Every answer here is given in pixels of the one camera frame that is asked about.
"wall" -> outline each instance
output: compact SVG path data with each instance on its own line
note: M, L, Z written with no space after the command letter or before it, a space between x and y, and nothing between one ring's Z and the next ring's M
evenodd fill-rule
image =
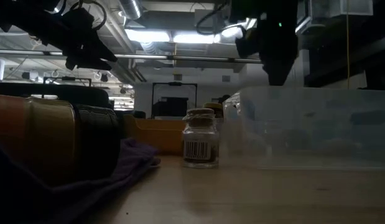
M350 89L356 90L358 88L365 88L366 84L366 74L361 73L350 77ZM322 88L332 88L332 89L347 89L347 79L340 80L338 82L323 86Z
M134 109L144 111L147 118L151 117L151 100L152 100L152 84L140 83L134 86L135 98ZM197 106L202 107L204 103L211 102L212 98L219 98L223 95L233 95L238 91L236 86L211 86L198 85ZM154 102L158 101L162 96L172 97L188 97L189 108L195 107L195 87L189 86L155 86Z
M230 76L227 85L238 85L239 75L232 69L221 68L161 68L155 70L150 67L141 67L139 71L149 82L174 82L173 73L182 74L183 83L197 83L199 85L222 85L223 75Z

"glass jar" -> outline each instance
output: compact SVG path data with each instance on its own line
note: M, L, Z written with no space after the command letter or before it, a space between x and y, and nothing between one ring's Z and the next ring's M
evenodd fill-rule
M187 123L183 131L184 166L218 167L219 136L215 126L215 112L209 108L191 109L183 120Z

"yellow cable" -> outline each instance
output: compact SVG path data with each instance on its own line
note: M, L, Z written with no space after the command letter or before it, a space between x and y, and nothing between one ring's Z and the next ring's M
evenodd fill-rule
M350 29L348 20L348 11L350 10L350 0L347 0L346 9L346 28L347 28L347 89L350 89Z

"barcode label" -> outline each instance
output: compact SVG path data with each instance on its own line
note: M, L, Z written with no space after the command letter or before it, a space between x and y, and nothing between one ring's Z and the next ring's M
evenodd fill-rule
M185 141L184 142L184 158L210 160L210 144L201 141Z

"clear plastic bin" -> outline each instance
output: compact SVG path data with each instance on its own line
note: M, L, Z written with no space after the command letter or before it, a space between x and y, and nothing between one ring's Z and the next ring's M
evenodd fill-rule
M245 88L221 140L222 157L254 167L385 169L385 91Z

